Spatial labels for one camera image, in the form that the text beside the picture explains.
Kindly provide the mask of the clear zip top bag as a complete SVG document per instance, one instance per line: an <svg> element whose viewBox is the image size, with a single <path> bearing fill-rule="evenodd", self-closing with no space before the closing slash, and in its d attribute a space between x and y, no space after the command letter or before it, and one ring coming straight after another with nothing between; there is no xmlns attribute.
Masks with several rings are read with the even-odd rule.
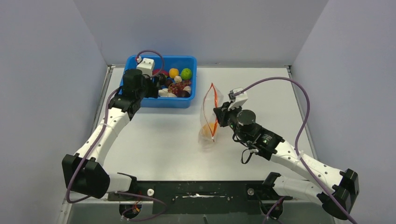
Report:
<svg viewBox="0 0 396 224"><path fill-rule="evenodd" d="M211 83L200 109L198 142L204 149L211 148L216 142L219 124L214 109L222 106L223 98L223 94Z"/></svg>

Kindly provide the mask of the yellow bumpy pepper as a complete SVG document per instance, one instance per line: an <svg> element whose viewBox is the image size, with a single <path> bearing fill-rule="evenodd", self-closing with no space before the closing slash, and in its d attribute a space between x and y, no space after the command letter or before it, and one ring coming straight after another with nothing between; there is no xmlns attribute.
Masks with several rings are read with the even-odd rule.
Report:
<svg viewBox="0 0 396 224"><path fill-rule="evenodd" d="M216 134L216 130L217 130L217 122L210 122L210 123L206 123L204 124L201 129L200 129L200 134L203 138L208 138L208 139L212 139L214 138L215 134Z"/></svg>

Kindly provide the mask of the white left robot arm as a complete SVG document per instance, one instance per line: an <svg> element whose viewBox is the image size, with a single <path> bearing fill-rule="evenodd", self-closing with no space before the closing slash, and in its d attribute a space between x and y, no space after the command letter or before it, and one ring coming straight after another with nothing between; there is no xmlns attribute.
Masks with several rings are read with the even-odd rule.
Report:
<svg viewBox="0 0 396 224"><path fill-rule="evenodd" d="M150 77L139 69L129 69L123 74L122 85L109 95L104 117L89 139L75 154L67 154L62 160L68 203L79 202L71 199L71 192L83 194L85 200L133 188L136 177L108 174L103 163L122 129L140 109L142 100L157 98L159 88L158 76Z"/></svg>

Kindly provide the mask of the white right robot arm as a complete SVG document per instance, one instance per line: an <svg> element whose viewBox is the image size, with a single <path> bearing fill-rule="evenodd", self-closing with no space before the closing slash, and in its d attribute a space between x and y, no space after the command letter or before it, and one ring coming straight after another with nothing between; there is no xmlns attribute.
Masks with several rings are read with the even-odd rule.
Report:
<svg viewBox="0 0 396 224"><path fill-rule="evenodd" d="M257 124L253 111L234 107L232 102L225 102L213 112L219 126L231 128L233 140L246 146L250 156L260 156L305 178L296 180L272 172L262 187L265 197L308 200L337 219L353 221L350 213L360 191L355 171L349 168L342 171L306 155L280 135Z"/></svg>

